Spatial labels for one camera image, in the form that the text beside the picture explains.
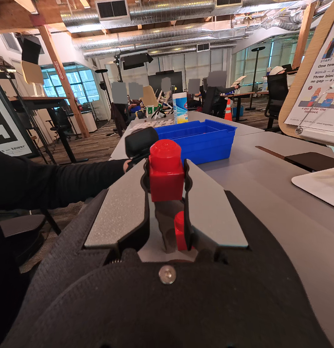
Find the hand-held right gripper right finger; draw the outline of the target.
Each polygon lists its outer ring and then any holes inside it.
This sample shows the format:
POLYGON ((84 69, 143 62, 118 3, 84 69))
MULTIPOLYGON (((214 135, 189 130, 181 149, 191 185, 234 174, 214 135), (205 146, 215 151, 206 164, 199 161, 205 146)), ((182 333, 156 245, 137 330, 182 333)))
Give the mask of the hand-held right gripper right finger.
POLYGON ((187 249, 248 247, 224 188, 190 159, 184 160, 184 236, 187 249))

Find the framed marker sign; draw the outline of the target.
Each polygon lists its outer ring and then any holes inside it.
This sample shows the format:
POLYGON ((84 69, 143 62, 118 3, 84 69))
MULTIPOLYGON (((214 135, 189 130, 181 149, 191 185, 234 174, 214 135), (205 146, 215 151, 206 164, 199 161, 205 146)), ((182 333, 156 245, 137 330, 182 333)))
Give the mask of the framed marker sign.
POLYGON ((0 152, 12 157, 39 157, 26 128, 0 86, 0 152))

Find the blue white wipes canister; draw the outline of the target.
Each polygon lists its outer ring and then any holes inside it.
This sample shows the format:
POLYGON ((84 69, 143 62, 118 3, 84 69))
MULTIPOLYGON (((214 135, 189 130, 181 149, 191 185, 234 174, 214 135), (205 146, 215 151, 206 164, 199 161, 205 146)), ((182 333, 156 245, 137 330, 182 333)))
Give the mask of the blue white wipes canister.
POLYGON ((173 94, 174 123, 182 124, 188 122, 187 93, 173 94))

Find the red mega block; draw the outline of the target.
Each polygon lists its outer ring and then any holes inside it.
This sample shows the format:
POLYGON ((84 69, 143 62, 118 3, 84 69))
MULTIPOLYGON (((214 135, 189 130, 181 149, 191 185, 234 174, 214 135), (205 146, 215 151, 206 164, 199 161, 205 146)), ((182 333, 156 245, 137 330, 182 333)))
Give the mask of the red mega block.
POLYGON ((187 244, 184 233, 184 211, 180 211, 175 215, 174 229, 178 251, 187 250, 187 244))
POLYGON ((181 200, 184 178, 181 147, 173 140, 158 140, 150 148, 149 155, 152 202, 181 200))

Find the person's left forearm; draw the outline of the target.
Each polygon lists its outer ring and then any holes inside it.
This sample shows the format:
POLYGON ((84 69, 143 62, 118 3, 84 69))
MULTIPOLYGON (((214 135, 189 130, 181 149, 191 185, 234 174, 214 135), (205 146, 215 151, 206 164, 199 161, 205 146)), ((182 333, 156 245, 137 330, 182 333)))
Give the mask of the person's left forearm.
POLYGON ((43 165, 0 152, 0 210, 63 208, 108 189, 127 171, 130 161, 82 165, 43 165))

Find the large black display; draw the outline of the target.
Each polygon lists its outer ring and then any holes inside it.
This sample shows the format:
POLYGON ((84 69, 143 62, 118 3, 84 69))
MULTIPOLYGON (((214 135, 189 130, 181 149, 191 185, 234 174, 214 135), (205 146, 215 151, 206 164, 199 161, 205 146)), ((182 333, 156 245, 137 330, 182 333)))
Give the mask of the large black display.
POLYGON ((149 85, 153 88, 155 94, 161 92, 161 83, 164 78, 170 78, 171 85, 176 87, 176 93, 183 92, 182 72, 167 70, 148 76, 149 85))

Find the blue plastic bin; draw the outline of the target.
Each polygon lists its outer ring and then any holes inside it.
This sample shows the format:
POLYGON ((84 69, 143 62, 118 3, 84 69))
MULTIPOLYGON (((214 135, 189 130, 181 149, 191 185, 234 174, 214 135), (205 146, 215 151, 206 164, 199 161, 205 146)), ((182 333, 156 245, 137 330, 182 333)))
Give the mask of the blue plastic bin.
POLYGON ((203 164, 228 159, 237 127, 205 119, 204 122, 169 125, 156 128, 160 140, 172 140, 181 147, 181 160, 203 164))

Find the laminated instruction sheet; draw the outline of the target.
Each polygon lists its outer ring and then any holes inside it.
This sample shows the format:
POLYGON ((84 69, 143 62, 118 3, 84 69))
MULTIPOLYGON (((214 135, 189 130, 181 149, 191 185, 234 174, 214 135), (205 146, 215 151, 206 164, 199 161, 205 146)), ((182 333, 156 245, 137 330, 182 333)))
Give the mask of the laminated instruction sheet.
POLYGON ((295 136, 334 142, 334 24, 284 123, 295 136))

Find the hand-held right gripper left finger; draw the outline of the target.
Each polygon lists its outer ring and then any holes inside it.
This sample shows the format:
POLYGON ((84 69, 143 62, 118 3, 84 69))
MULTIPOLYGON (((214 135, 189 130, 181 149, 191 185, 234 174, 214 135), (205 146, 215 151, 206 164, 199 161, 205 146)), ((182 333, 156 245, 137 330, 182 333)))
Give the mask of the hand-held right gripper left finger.
POLYGON ((110 186, 84 243, 86 249, 127 248, 139 251, 150 236, 146 186, 148 160, 143 159, 110 186))

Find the black standing desk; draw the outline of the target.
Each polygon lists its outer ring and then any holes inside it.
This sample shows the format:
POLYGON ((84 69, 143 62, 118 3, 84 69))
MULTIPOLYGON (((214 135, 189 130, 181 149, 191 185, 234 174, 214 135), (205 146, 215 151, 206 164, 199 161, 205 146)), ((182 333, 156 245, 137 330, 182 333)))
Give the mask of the black standing desk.
POLYGON ((70 162, 62 162, 59 163, 60 166, 70 165, 75 163, 84 163, 87 162, 88 159, 76 159, 71 147, 67 141, 67 136, 64 133, 64 129, 66 126, 59 122, 57 115, 63 115, 67 118, 67 114, 65 112, 66 101, 65 98, 61 97, 12 97, 11 103, 17 112, 25 111, 25 113, 29 116, 30 122, 34 121, 31 112, 36 110, 46 109, 50 119, 51 119, 51 130, 55 131, 63 144, 63 147, 69 157, 70 162))

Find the wooden document stand white base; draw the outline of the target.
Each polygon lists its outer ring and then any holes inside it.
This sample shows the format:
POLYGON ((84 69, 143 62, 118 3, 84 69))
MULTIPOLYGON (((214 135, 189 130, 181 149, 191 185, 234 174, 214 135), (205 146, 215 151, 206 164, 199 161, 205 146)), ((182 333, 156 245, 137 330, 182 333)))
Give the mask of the wooden document stand white base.
MULTIPOLYGON (((321 46, 323 45, 326 36, 328 35, 330 28, 334 24, 334 1, 325 12, 321 19, 313 39, 308 47, 307 53, 296 78, 289 90, 289 93, 283 103, 279 114, 279 125, 281 130, 288 136, 296 137, 301 140, 314 141, 319 144, 326 145, 331 149, 334 154, 334 142, 321 141, 319 139, 311 139, 305 137, 299 137, 294 135, 294 127, 285 124, 285 120, 289 116, 292 107, 294 106, 296 99, 306 81, 306 78, 311 70, 311 67, 319 53, 321 46)), ((334 207, 334 168, 325 169, 322 171, 308 173, 300 176, 295 176, 291 179, 291 182, 296 187, 304 190, 305 192, 315 196, 316 198, 328 203, 334 207)))

